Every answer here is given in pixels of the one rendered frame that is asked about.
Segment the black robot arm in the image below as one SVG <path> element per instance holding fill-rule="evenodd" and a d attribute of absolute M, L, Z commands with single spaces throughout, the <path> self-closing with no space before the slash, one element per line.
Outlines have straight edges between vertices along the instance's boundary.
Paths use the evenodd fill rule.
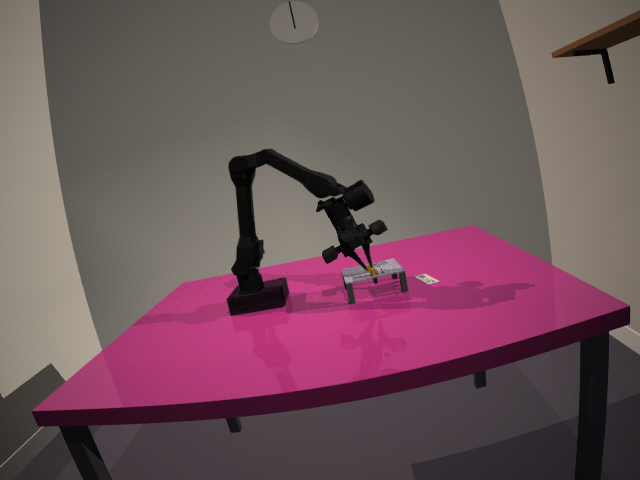
<path fill-rule="evenodd" d="M 236 188 L 239 243 L 237 261 L 233 264 L 231 271 L 237 275 L 239 295 L 260 292 L 265 287 L 262 274 L 257 269 L 265 253 L 264 240 L 259 240 L 256 235 L 251 187 L 256 176 L 256 168 L 265 164 L 300 182 L 318 198 L 343 194 L 337 199 L 331 197 L 326 201 L 318 201 L 316 212 L 324 209 L 332 224 L 350 215 L 349 209 L 357 211 L 374 202 L 372 192 L 363 180 L 346 188 L 337 183 L 334 177 L 310 170 L 272 149 L 233 157 L 229 162 L 228 170 Z M 342 248 L 346 247 L 350 252 L 364 245 L 364 238 L 369 235 L 363 223 L 357 227 L 351 224 L 343 232 L 341 229 L 336 231 Z"/>

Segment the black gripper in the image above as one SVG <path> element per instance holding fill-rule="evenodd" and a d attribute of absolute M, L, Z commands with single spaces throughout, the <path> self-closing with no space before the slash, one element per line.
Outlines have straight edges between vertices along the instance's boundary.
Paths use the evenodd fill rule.
<path fill-rule="evenodd" d="M 345 217 L 344 219 L 333 223 L 333 226 L 335 228 L 335 230 L 339 230 L 341 229 L 342 232 L 347 230 L 349 227 L 348 225 L 350 225 L 351 223 L 353 223 L 353 225 L 355 227 L 357 227 L 357 223 L 355 221 L 355 219 L 353 218 L 352 214 L 348 215 L 347 217 Z M 351 224 L 352 225 L 352 224 Z M 385 223 L 382 220 L 376 220 L 374 221 L 374 223 L 369 225 L 370 229 L 368 229 L 369 235 L 366 236 L 364 238 L 365 240 L 365 244 L 362 245 L 363 250 L 365 252 L 365 255 L 367 257 L 367 260 L 369 262 L 369 264 L 372 267 L 372 259 L 371 259 L 371 254 L 370 254 L 370 244 L 373 242 L 373 240 L 371 239 L 371 235 L 375 234 L 375 235 L 379 235 L 383 232 L 385 232 L 387 229 Z M 333 246 L 327 248 L 326 250 L 324 250 L 322 252 L 322 257 L 325 260 L 326 264 L 334 261 L 337 259 L 338 254 L 339 253 L 343 253 L 345 257 L 349 256 L 351 258 L 353 258 L 355 261 L 357 261 L 366 271 L 368 270 L 365 266 L 365 264 L 363 263 L 363 261 L 360 259 L 360 257 L 357 255 L 357 253 L 355 251 L 348 251 L 348 249 L 342 248 L 341 245 L 337 246 L 336 248 Z"/>

